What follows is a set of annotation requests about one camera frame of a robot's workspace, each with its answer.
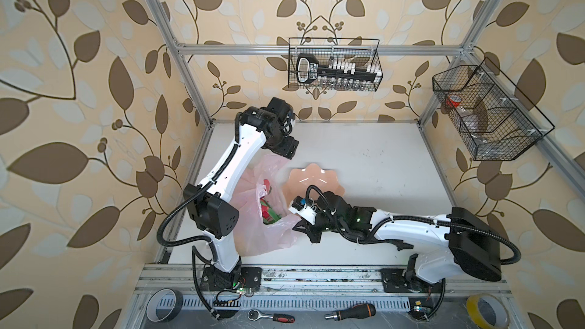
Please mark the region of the pink dragon fruit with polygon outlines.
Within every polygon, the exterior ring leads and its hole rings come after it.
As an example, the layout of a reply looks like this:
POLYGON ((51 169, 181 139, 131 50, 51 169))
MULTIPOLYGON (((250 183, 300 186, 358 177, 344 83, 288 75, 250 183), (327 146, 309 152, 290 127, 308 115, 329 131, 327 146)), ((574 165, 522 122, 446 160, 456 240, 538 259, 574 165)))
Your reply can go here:
POLYGON ((265 198, 260 198, 259 202, 261 205, 263 224, 272 225, 283 219, 284 215, 282 213, 278 213, 265 198))

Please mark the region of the pink plastic bag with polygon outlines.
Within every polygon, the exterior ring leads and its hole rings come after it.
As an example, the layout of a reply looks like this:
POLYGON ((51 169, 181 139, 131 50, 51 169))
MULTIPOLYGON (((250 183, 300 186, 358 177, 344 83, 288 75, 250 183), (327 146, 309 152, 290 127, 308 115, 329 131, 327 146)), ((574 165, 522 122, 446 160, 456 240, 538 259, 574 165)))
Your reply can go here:
POLYGON ((299 237, 293 227, 300 218, 288 210, 277 184, 277 174, 287 163, 281 156, 265 155, 236 185, 231 204, 239 211, 234 239, 242 257, 290 248, 299 237))

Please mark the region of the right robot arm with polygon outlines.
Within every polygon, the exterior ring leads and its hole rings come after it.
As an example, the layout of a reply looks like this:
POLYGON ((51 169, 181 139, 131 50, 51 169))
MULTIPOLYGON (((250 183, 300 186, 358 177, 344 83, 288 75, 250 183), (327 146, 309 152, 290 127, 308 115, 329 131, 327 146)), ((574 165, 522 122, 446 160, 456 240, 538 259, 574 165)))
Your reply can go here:
POLYGON ((353 207, 332 192, 316 199, 296 196, 289 211, 300 217, 294 231, 318 244, 326 232, 357 245, 390 244, 410 251, 402 283, 409 289, 431 286, 467 274, 488 282, 501 280, 503 266, 518 263, 520 249, 469 211, 412 216, 374 207, 353 207))

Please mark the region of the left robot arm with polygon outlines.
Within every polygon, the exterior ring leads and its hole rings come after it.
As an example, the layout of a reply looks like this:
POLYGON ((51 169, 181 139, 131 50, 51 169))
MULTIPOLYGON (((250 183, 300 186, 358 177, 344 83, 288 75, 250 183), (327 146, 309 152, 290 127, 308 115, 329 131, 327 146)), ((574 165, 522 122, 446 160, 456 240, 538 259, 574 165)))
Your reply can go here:
POLYGON ((174 248, 193 245, 197 241, 207 242, 213 257, 204 263, 214 269, 224 286, 232 287, 237 283, 242 259, 236 251, 233 231, 239 220, 239 211, 230 200, 240 177, 259 150, 266 149, 287 159, 294 157, 299 144, 291 136, 294 123, 292 106, 277 97, 272 98, 266 107, 250 107, 237 113, 231 146, 198 185, 185 187, 184 201, 158 228, 158 243, 174 248), (165 229, 182 210, 187 210, 203 234, 170 241, 164 237, 165 229))

